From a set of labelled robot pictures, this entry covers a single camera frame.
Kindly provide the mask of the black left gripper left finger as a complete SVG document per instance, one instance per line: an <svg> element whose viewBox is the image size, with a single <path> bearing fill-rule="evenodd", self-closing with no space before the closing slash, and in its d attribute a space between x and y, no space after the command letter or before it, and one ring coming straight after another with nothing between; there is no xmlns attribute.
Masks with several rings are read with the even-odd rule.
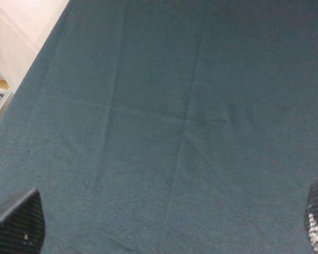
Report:
<svg viewBox="0 0 318 254"><path fill-rule="evenodd" d="M41 195L36 188L0 205L0 253L40 253L45 235Z"/></svg>

